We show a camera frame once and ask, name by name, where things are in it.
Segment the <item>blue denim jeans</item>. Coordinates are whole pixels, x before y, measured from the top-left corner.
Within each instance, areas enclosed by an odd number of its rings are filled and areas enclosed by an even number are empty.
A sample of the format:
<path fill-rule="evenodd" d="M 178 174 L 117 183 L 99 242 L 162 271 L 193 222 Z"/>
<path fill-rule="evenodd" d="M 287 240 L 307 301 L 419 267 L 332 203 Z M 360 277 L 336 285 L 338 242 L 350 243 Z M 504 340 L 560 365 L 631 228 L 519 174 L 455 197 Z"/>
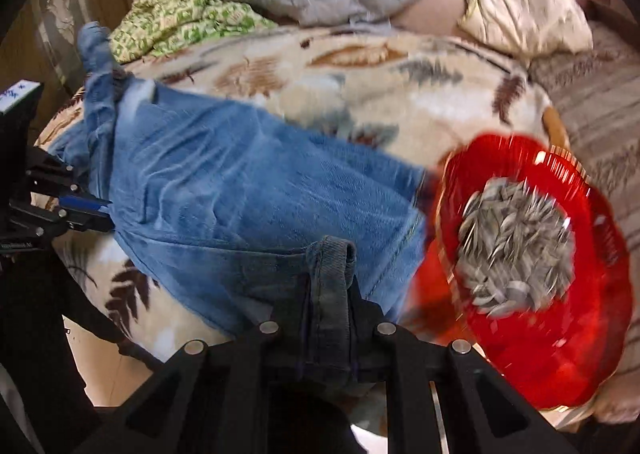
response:
<path fill-rule="evenodd" d="M 126 73 L 85 25 L 84 117 L 52 144 L 143 273 L 235 337 L 309 283 L 308 354 L 348 373 L 347 292 L 396 318 L 424 251 L 422 168 L 259 107 Z"/>

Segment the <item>red plastic bowl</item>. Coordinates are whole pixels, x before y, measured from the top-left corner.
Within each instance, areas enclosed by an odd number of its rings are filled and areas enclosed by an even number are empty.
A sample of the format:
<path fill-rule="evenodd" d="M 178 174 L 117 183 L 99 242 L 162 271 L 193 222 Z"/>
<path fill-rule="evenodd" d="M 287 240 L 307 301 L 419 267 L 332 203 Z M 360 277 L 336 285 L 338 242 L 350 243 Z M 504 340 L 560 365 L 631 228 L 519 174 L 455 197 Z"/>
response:
<path fill-rule="evenodd" d="M 525 181 L 553 196 L 570 217 L 575 279 L 540 311 L 488 318 L 472 307 L 454 272 L 469 197 L 493 177 Z M 528 136 L 485 133 L 450 153 L 431 209 L 435 236 L 425 247 L 402 322 L 436 344 L 476 344 L 489 362 L 541 411 L 587 403 L 623 356 L 634 310 L 629 252 L 608 200 L 568 151 Z"/>

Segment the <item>pile of sunflower seeds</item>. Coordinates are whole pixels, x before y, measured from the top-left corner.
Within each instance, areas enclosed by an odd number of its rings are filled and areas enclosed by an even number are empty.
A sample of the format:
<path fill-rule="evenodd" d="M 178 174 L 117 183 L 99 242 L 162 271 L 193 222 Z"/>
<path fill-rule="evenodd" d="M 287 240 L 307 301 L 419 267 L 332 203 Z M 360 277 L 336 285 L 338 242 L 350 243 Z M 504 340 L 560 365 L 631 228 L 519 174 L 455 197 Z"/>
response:
<path fill-rule="evenodd" d="M 488 318 L 546 310 L 574 282 L 570 217 L 526 181 L 489 179 L 466 202 L 458 237 L 456 273 Z"/>

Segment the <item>green patterned cloth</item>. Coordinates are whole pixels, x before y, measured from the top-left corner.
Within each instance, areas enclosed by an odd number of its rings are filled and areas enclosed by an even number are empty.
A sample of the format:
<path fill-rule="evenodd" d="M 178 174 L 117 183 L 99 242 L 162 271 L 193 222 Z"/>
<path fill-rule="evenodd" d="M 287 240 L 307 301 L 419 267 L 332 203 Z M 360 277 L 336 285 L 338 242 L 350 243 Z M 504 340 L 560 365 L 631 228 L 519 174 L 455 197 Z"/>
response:
<path fill-rule="evenodd" d="M 241 36 L 277 24 L 242 2 L 224 0 L 134 0 L 112 31 L 116 61 L 159 58 L 207 39 Z"/>

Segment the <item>beige leaf pattern blanket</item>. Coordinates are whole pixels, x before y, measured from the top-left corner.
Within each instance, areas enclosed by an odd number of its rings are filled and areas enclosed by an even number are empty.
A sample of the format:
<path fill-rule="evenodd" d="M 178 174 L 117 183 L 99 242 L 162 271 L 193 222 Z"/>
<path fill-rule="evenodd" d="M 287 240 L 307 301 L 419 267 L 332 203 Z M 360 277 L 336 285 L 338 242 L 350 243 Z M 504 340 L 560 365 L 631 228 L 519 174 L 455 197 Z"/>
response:
<path fill-rule="evenodd" d="M 486 132 L 570 145 L 548 93 L 524 66 L 454 37 L 282 27 L 146 56 L 129 70 L 250 102 L 426 168 Z M 191 339 L 224 341 L 139 272 L 111 235 L 70 232 L 54 247 L 93 307 L 155 359 L 167 360 Z"/>

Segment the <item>brown striped bedsheet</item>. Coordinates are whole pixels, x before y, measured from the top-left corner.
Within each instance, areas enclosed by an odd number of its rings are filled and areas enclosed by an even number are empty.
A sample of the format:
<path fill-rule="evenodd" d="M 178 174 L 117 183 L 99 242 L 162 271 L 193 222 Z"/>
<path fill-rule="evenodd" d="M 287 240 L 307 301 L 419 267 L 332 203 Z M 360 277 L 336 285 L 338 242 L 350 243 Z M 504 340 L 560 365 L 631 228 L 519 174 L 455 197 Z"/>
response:
<path fill-rule="evenodd" d="M 639 51 L 600 22 L 593 49 L 538 58 L 529 75 L 550 96 L 578 162 L 608 199 L 639 299 Z"/>

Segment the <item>cream satin pillow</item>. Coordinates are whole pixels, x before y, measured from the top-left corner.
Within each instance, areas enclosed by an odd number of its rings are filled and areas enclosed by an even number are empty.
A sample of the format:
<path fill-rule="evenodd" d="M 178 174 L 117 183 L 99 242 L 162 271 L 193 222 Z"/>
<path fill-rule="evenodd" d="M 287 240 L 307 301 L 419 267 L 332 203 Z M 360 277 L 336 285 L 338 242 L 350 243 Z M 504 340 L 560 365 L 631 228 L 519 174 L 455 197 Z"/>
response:
<path fill-rule="evenodd" d="M 592 30 L 576 0 L 465 0 L 458 26 L 525 65 L 555 53 L 593 49 Z"/>

